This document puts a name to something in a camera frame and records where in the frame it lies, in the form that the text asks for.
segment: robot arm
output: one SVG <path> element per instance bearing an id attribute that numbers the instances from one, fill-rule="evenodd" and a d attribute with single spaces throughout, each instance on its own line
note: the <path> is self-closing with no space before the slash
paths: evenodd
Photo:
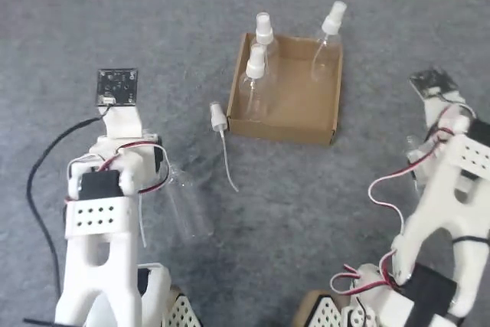
<path id="1" fill-rule="evenodd" d="M 107 135 L 69 165 L 67 260 L 55 315 L 61 325 L 107 325 L 109 318 L 119 327 L 157 327 L 168 312 L 163 308 L 171 284 L 167 269 L 137 264 L 138 195 L 161 180 L 166 153 L 157 135 L 142 133 L 136 82 L 136 70 L 99 71 L 100 111 L 111 105 L 104 116 Z M 104 264 L 97 262 L 101 243 L 109 244 Z M 149 273 L 144 294 L 139 270 Z M 112 312 L 97 312 L 104 303 Z"/>
<path id="2" fill-rule="evenodd" d="M 419 162 L 414 174 L 426 187 L 392 244 L 394 274 L 388 282 L 373 264 L 349 267 L 351 288 L 340 293 L 351 295 L 350 301 L 332 302 L 335 297 L 324 292 L 311 313 L 303 313 L 311 318 L 295 326 L 328 325 L 341 317 L 342 327 L 456 327 L 473 307 L 488 259 L 490 125 L 476 119 L 445 72 L 426 70 L 411 82 L 423 99 L 429 134 L 407 156 Z M 423 242 L 440 228 L 452 236 L 452 279 L 417 263 Z"/>

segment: open cardboard tray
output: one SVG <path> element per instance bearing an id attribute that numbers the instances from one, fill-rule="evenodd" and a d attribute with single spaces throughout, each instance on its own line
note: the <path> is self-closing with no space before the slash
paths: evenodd
<path id="1" fill-rule="evenodd" d="M 330 145 L 337 130 L 341 47 L 330 49 L 332 65 L 328 66 L 328 76 L 315 81 L 310 71 L 318 47 L 316 40 L 276 36 L 280 52 L 277 96 L 267 118 L 255 122 L 243 119 L 238 91 L 238 80 L 247 67 L 254 37 L 255 34 L 242 37 L 228 102 L 230 131 L 249 137 Z"/>

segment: gray carpet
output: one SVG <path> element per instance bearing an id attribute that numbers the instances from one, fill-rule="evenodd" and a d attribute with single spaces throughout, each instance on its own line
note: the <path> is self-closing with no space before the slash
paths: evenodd
<path id="1" fill-rule="evenodd" d="M 208 244 L 166 249 L 162 194 L 145 200 L 142 262 L 169 267 L 206 326 L 283 326 L 303 295 L 328 287 L 344 262 L 377 262 L 399 223 L 370 204 L 376 177 L 404 165 L 423 106 L 407 77 L 446 68 L 490 119 L 490 0 L 345 0 L 345 65 L 337 140 L 325 149 L 229 135 L 228 186 L 208 104 L 227 103 L 240 34 L 267 10 L 277 32 L 308 36 L 334 0 L 0 0 L 0 325 L 52 318 L 51 259 L 25 201 L 28 170 L 63 129 L 93 116 L 96 70 L 138 67 L 144 125 L 202 189 L 216 231 Z M 67 162 L 103 133 L 73 134 L 45 162 L 34 196 L 64 257 Z M 410 178 L 379 188 L 405 214 Z M 434 235 L 420 259 L 450 274 Z M 488 325 L 490 274 L 465 325 Z"/>

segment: bottle cap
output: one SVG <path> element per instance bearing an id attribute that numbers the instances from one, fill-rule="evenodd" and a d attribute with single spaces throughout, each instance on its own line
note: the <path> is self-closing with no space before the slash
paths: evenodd
<path id="1" fill-rule="evenodd" d="M 247 69 L 245 70 L 248 77 L 253 78 L 254 80 L 263 77 L 266 69 L 264 56 L 265 47 L 263 45 L 255 44 L 251 47 L 250 58 L 247 62 Z"/>
<path id="2" fill-rule="evenodd" d="M 338 29 L 342 25 L 342 18 L 344 17 L 345 9 L 347 5 L 344 2 L 336 1 L 323 21 L 322 30 L 326 34 L 338 34 Z"/>
<path id="3" fill-rule="evenodd" d="M 268 45 L 274 40 L 273 27 L 270 24 L 269 13 L 261 12 L 257 15 L 256 39 L 259 44 Z"/>

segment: white spray nozzle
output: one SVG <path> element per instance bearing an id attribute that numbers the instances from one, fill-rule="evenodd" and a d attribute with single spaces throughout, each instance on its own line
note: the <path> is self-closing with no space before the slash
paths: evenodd
<path id="1" fill-rule="evenodd" d="M 257 28 L 255 30 L 257 42 L 268 45 L 274 40 L 273 26 L 270 24 L 269 13 L 261 12 L 257 15 Z"/>
<path id="2" fill-rule="evenodd" d="M 248 77 L 256 80 L 262 78 L 266 65 L 264 63 L 265 47 L 259 44 L 255 44 L 250 49 L 250 58 L 247 62 L 247 69 L 245 73 Z"/>
<path id="3" fill-rule="evenodd" d="M 323 21 L 322 30 L 326 34 L 338 34 L 338 29 L 342 25 L 342 18 L 344 17 L 345 9 L 347 5 L 344 2 L 336 1 Z"/>
<path id="4" fill-rule="evenodd" d="M 224 115 L 219 103 L 210 103 L 209 110 L 211 111 L 211 126 L 215 132 L 223 132 L 227 130 L 227 117 Z"/>

